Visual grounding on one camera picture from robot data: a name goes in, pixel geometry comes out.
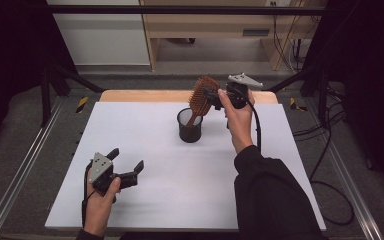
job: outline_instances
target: hand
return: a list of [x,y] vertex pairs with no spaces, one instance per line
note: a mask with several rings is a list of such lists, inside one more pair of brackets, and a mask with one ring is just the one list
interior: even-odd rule
[[90,194],[92,195],[90,195],[86,207],[86,220],[83,228],[84,231],[98,237],[103,237],[105,235],[113,199],[115,194],[120,192],[120,184],[121,179],[116,177],[111,182],[105,196],[101,196],[98,192],[96,192],[92,184],[87,184],[87,196]]
[[[252,109],[249,105],[241,109],[236,109],[223,90],[219,89],[218,94],[220,102],[225,109],[227,124],[229,125],[230,134],[232,134],[233,147],[235,147],[235,151],[238,154],[246,147],[253,145],[251,139]],[[254,104],[254,96],[249,89],[248,98],[249,101]]]

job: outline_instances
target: black mesh cup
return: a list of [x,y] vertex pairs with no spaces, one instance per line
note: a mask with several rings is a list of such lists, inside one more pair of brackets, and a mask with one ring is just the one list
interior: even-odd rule
[[190,108],[185,108],[177,114],[180,139],[187,143],[194,143],[201,138],[201,123],[203,117],[196,117],[193,125],[191,127],[188,127],[187,124],[191,117],[192,110]]

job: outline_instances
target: white tabletop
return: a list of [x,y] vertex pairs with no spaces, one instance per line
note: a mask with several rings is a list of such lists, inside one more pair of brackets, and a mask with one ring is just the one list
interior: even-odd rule
[[[223,111],[211,109],[202,137],[185,143],[177,113],[188,103],[97,102],[45,226],[81,228],[83,175],[95,152],[119,148],[114,172],[145,168],[138,185],[117,195],[109,228],[124,231],[235,231],[238,229],[233,160],[236,156]],[[320,229],[326,226],[294,142],[283,106],[255,104],[262,128],[262,154],[280,158],[307,193]],[[254,143],[256,132],[253,132]]]

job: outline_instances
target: brown hairbrush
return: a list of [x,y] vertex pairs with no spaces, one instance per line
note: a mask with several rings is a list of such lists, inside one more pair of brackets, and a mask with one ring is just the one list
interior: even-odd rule
[[217,93],[220,85],[216,80],[203,76],[198,79],[195,84],[192,95],[189,98],[189,106],[192,110],[192,117],[186,126],[191,127],[198,116],[205,116],[211,108],[211,103],[204,95],[204,89],[211,93]]

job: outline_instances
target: hazard tape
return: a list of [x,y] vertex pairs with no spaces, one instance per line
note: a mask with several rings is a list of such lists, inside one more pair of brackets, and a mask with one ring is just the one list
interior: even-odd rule
[[77,106],[77,109],[76,109],[76,113],[81,113],[83,111],[83,108],[86,105],[87,99],[88,97],[82,97],[82,99],[80,99],[79,105]]
[[295,99],[291,98],[291,109],[293,110],[300,110],[302,112],[306,112],[307,108],[306,107],[298,107],[297,104],[295,103]]

